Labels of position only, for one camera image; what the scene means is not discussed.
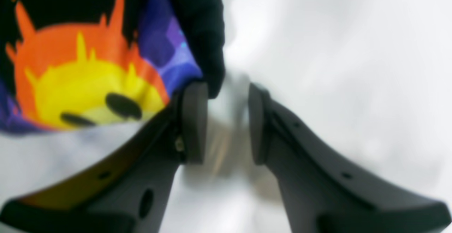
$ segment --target hole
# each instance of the hole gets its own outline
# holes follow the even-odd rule
[[[105,178],[108,178],[109,176],[111,176],[111,174],[112,174],[112,173],[111,173],[110,171],[106,171],[106,172],[100,174],[100,175],[98,176],[98,178],[99,178],[99,180],[104,180]]]
[[[143,194],[142,201],[140,203],[140,218],[144,219],[152,208],[152,204],[154,202],[154,193],[147,189]]]
[[[353,176],[350,175],[350,174],[347,173],[347,172],[342,172],[342,176],[343,176],[344,178],[347,178],[347,179],[352,179],[352,178],[353,178]]]

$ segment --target black dot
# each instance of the black dot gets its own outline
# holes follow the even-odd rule
[[[347,179],[352,179],[352,178],[353,178],[352,175],[350,175],[349,173],[346,173],[346,172],[342,172],[342,176],[343,176],[344,178],[347,178]]]
[[[60,118],[63,122],[67,123],[68,125],[72,125],[75,127],[89,127],[89,126],[95,126],[96,124],[84,117],[78,116],[76,114],[71,113],[62,113],[60,115]]]
[[[105,178],[108,178],[109,176],[111,176],[111,172],[110,171],[106,171],[106,172],[103,172],[102,174],[100,174],[99,176],[98,176],[98,178],[99,178],[99,180],[104,180]]]
[[[154,202],[154,193],[151,190],[146,190],[143,194],[142,201],[140,203],[140,218],[144,219],[147,216],[150,209],[152,208],[152,204]]]
[[[105,98],[105,103],[113,113],[123,118],[133,118],[140,120],[142,118],[142,110],[138,103],[127,98],[126,96],[109,93]]]

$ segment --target sun graphic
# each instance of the sun graphic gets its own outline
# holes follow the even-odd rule
[[[6,53],[15,68],[24,119],[47,130],[150,119],[169,102],[152,65],[122,35],[124,1],[115,0],[107,24],[55,24],[36,30],[21,3],[23,41]]]

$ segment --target screw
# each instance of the screw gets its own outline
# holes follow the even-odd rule
[[[177,137],[175,145],[176,151],[185,151],[184,140],[182,140],[181,136]]]

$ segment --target white surface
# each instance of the white surface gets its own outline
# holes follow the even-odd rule
[[[251,160],[250,79],[353,161],[452,204],[452,0],[224,3],[229,70],[210,102],[206,163],[176,174],[162,233],[290,232],[275,178]],[[93,164],[136,130],[0,138],[0,202]]]

